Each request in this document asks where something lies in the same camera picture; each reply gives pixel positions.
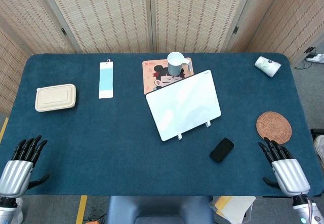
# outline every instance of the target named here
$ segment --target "yellow floor marking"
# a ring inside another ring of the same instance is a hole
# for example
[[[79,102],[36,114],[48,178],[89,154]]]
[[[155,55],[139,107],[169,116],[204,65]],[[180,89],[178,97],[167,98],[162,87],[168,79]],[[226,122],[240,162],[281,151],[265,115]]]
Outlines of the yellow floor marking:
[[[76,222],[75,224],[83,223],[83,216],[85,215],[86,203],[87,203],[87,195],[81,195],[79,211],[77,212]]]
[[[2,137],[4,136],[5,133],[7,123],[8,123],[8,118],[5,119],[4,125],[2,126],[2,129],[0,131],[0,144],[1,144]]]

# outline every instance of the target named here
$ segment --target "wall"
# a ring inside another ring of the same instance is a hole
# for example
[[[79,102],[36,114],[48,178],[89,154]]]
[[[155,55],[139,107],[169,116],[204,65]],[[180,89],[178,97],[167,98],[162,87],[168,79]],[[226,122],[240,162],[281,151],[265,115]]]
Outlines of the wall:
[[[28,55],[0,29],[0,113],[9,116]]]
[[[39,0],[0,0],[0,18],[33,53],[72,53]]]
[[[150,52],[146,0],[54,1],[82,52]]]
[[[256,27],[275,0],[248,0],[237,22],[238,31],[233,34],[226,51],[232,53],[244,52],[252,39]]]
[[[276,0],[256,30],[247,52],[278,52],[291,64],[323,33],[324,0]]]
[[[243,0],[154,0],[157,52],[220,52]]]

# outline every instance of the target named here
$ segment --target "robotic hand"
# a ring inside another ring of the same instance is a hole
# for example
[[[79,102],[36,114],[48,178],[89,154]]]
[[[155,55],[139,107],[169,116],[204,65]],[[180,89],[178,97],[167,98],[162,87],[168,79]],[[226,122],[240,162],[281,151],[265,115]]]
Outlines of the robotic hand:
[[[273,182],[264,177],[265,183],[273,188],[280,189],[285,195],[293,198],[293,209],[300,217],[302,224],[321,224],[324,217],[321,215],[316,203],[313,203],[306,194],[310,190],[307,178],[298,161],[290,152],[280,146],[274,140],[264,138],[268,147],[262,143],[259,146],[263,150],[270,163],[278,182]]]
[[[28,189],[44,183],[49,174],[37,181],[29,182],[39,155],[47,143],[41,136],[22,140],[16,147],[12,159],[7,162],[0,178],[0,223],[10,224],[17,209],[16,198],[22,197]]]

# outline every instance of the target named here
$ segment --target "white paper cup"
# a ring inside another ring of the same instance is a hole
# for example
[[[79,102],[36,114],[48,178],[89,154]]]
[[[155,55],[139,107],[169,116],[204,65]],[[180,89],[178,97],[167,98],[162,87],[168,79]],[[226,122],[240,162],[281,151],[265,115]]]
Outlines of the white paper cup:
[[[280,63],[274,62],[265,57],[258,58],[254,65],[270,77],[273,77],[281,67]]]

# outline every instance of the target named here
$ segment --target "whiteboard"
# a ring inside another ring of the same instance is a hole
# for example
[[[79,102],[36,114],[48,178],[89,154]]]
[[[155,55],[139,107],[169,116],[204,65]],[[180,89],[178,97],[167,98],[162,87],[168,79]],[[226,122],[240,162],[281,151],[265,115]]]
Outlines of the whiteboard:
[[[221,115],[210,70],[152,91],[146,100],[162,141]]]

